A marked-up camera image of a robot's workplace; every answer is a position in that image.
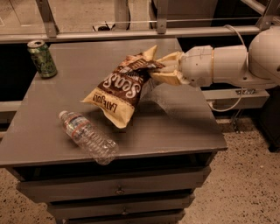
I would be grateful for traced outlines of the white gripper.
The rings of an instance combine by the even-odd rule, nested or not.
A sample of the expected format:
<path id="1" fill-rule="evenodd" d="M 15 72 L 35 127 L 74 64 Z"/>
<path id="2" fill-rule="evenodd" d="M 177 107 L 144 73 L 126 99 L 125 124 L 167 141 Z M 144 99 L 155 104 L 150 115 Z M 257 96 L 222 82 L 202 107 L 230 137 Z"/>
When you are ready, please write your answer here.
<path id="1" fill-rule="evenodd" d="M 164 65 L 163 70 L 175 70 L 171 73 L 150 73 L 155 81 L 172 86 L 188 85 L 209 87 L 213 83 L 214 49 L 210 45 L 195 46 L 189 51 L 173 52 L 157 62 Z"/>

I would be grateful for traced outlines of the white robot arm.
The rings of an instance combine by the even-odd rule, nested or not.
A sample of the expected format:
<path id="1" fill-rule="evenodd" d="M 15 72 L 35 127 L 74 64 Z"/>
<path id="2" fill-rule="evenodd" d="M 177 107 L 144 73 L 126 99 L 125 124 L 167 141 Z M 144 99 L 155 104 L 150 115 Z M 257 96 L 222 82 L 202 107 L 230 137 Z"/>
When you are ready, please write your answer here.
<path id="1" fill-rule="evenodd" d="M 273 88 L 280 85 L 280 28 L 260 32 L 250 45 L 195 46 L 158 62 L 164 66 L 152 72 L 151 78 L 173 86 L 227 83 L 240 88 Z"/>

